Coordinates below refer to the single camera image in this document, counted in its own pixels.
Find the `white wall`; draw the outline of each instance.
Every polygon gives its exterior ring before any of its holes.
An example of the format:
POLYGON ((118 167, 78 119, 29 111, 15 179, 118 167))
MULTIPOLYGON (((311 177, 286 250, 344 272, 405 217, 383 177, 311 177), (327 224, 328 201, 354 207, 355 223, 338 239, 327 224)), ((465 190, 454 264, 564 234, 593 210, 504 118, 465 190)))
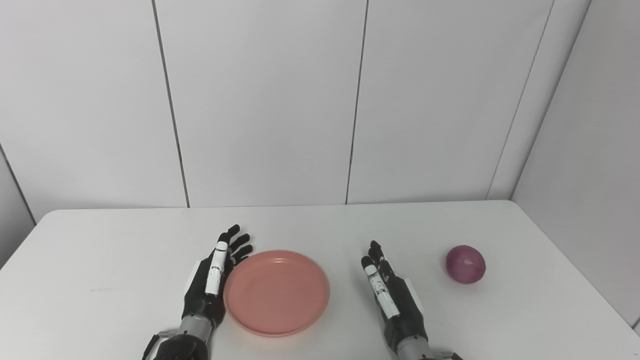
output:
POLYGON ((37 220, 185 206, 176 136, 194 206, 506 198, 587 2, 158 0, 176 134, 152 2, 2 1, 0 142, 37 220))
POLYGON ((371 0, 349 202, 510 198, 586 5, 371 0))
POLYGON ((158 0, 192 206, 344 203, 366 0, 158 0))
POLYGON ((510 199, 513 196, 590 2, 554 1, 487 199, 510 199))
POLYGON ((185 206, 150 1, 0 1, 0 143, 35 218, 185 206))
POLYGON ((640 315, 640 2, 594 1, 514 200, 628 323, 640 315))
POLYGON ((0 152, 0 268, 33 228, 33 221, 0 152))

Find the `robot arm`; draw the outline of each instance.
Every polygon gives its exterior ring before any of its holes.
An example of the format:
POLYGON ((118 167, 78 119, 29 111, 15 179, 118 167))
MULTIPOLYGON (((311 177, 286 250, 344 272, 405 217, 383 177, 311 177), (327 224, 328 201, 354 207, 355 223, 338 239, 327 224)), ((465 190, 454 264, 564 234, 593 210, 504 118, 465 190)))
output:
POLYGON ((413 286, 394 273, 377 242, 371 242, 368 255, 362 258, 362 268, 385 321, 385 341, 400 360, 462 360, 455 353, 431 350, 413 286))
POLYGON ((253 250, 249 235, 233 225, 222 233, 211 254, 203 259, 184 295, 182 321, 177 332, 160 332, 151 339, 143 360, 208 360, 207 341, 225 316, 223 290, 228 275, 253 250))

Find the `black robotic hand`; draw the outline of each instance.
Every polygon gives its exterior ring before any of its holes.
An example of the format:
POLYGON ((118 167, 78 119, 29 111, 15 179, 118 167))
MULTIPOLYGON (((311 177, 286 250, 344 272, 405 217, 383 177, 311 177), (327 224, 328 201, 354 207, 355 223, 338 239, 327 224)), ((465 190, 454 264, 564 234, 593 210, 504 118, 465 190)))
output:
POLYGON ((385 321, 385 341, 400 360, 462 360, 455 353, 431 351, 416 299, 405 279, 394 273, 376 241, 371 242, 368 255, 362 258, 362 267, 385 321))
POLYGON ((203 259, 198 265, 191 286, 184 295, 184 310, 182 317, 187 315, 204 315, 212 323, 213 329, 219 326, 225 316, 225 306, 222 301, 222 293, 225 288, 227 277, 231 271, 240 264, 242 260, 248 258, 253 251, 252 245, 246 245, 249 242, 249 234, 242 234, 234 241, 231 239, 240 232, 240 225, 233 225, 227 232, 220 234, 218 241, 228 244, 227 257, 225 259, 225 268, 220 277, 220 290, 217 295, 205 292, 207 286, 207 276, 211 267, 211 260, 216 252, 214 249, 211 254, 203 259))
POLYGON ((184 295, 184 310, 178 331, 154 335, 143 354, 143 360, 209 359, 207 340, 225 316, 223 290, 227 277, 253 251, 253 246, 247 245, 249 234, 242 234, 232 241, 239 232, 240 226, 236 224, 220 234, 214 250, 198 265, 191 285, 184 295), (220 284, 215 286, 214 293, 207 290, 207 283, 211 281, 219 281, 220 284))

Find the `white table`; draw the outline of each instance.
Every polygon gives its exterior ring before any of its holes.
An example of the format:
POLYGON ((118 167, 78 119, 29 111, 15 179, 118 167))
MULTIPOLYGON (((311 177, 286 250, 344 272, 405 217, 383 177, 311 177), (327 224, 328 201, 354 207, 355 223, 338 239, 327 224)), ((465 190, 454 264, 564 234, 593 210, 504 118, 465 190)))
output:
POLYGON ((437 350, 465 360, 640 359, 638 335, 508 201, 55 211, 0 271, 0 356, 139 359, 151 335, 179 324, 193 263, 234 223, 256 251, 317 261, 331 300, 317 323, 287 338, 225 319, 213 359, 392 359, 360 268, 371 239, 412 279, 437 350), (486 258, 476 284, 442 270, 461 243, 486 258))

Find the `robot finger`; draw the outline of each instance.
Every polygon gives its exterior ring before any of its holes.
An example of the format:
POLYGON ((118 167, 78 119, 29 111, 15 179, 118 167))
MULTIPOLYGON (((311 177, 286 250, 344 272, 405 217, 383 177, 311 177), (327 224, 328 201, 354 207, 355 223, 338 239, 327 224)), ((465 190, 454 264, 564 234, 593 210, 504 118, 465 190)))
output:
POLYGON ((240 263, 242 263, 244 260, 247 260, 249 258, 249 256, 243 256, 241 258, 239 258, 238 260, 236 260, 236 266, 240 263))
POLYGON ((385 258, 385 254, 382 252, 382 247, 376 240, 371 241, 369 256, 373 259, 378 271, 380 272, 380 276, 382 276, 382 279, 385 282, 389 280, 389 277, 396 276, 391 265, 385 258))
POLYGON ((229 244, 229 251, 231 251, 231 253, 233 254, 242 245, 248 243, 250 238, 251 237, 249 236, 249 234, 242 234, 238 236, 234 241, 231 242, 231 244, 229 244))
POLYGON ((225 243, 230 243, 231 238, 237 235, 240 232, 240 225, 236 224, 229 228, 225 233, 220 234, 218 241, 224 241, 225 243))
POLYGON ((390 319, 393 316, 399 315, 400 312, 396 306, 396 303, 391 297, 384 280, 380 277, 373 259, 371 259, 369 256, 364 256, 361 260, 361 264, 365 274, 367 274, 369 283, 373 288, 373 292, 376 296, 376 302, 383 312, 383 317, 385 319, 390 319))
POLYGON ((243 256, 247 256, 251 254, 251 251, 253 251, 253 245, 247 245, 247 246, 241 247, 240 249, 238 249, 238 251, 236 251, 232 255, 232 258, 235 260, 235 263, 237 264, 238 259, 242 258, 243 256))
POLYGON ((380 244, 376 240, 371 240, 368 254, 376 265, 376 268, 380 266, 380 260, 385 258, 385 255, 382 253, 382 247, 380 247, 380 244))

